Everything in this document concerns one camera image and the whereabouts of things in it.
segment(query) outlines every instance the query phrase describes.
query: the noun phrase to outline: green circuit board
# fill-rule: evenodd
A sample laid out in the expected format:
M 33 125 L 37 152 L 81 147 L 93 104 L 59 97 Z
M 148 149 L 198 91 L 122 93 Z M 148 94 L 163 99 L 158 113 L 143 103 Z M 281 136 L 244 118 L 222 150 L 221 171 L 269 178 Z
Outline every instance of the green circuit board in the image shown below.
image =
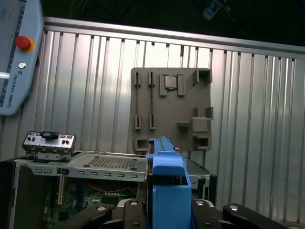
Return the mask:
M 59 203 L 59 177 L 47 183 L 44 208 L 44 227 L 55 229 L 64 221 L 92 204 L 116 205 L 120 200 L 136 198 L 137 184 L 134 182 L 86 180 L 65 177 L 62 201 Z

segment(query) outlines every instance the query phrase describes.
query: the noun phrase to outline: dark ceiling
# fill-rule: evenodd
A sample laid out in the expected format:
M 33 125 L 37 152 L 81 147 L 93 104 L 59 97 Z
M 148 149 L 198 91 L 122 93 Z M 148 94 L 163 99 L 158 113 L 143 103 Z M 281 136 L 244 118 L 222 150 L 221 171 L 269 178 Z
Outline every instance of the dark ceiling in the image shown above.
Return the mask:
M 211 21 L 202 12 L 212 0 L 41 1 L 50 17 L 305 46 L 305 0 L 227 0 L 230 16 Z

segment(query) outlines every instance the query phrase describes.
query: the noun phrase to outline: expansion slot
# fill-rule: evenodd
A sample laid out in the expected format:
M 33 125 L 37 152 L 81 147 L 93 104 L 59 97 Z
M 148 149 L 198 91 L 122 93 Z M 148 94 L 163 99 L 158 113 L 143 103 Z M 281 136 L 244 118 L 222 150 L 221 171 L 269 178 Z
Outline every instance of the expansion slot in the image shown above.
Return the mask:
M 65 177 L 60 177 L 57 204 L 62 205 Z

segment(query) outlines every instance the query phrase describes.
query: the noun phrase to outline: computer vent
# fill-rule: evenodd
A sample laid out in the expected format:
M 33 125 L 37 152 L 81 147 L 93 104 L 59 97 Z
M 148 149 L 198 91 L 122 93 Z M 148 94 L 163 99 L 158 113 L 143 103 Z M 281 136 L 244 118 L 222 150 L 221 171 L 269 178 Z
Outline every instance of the computer vent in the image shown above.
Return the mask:
M 135 160 L 116 157 L 96 157 L 89 165 L 92 167 L 129 169 L 135 167 Z

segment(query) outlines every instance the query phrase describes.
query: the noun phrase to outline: red wire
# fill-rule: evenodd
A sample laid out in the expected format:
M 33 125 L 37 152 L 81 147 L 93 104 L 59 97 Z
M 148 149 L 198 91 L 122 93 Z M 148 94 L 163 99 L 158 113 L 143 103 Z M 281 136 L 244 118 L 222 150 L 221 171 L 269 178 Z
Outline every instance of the red wire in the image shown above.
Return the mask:
M 91 184 L 88 184 L 88 186 L 91 187 L 91 188 L 93 188 L 93 189 L 96 190 L 96 191 L 99 191 L 99 192 L 110 192 L 110 193 L 112 193 L 112 192 L 123 192 L 123 191 L 125 191 L 125 190 L 130 189 L 130 187 L 126 187 L 126 188 L 119 189 L 119 190 L 108 191 L 108 190 L 104 190 L 104 189 L 100 189 L 100 188 L 98 188 L 98 187 L 95 187 L 95 186 L 93 186 L 93 185 L 91 185 Z

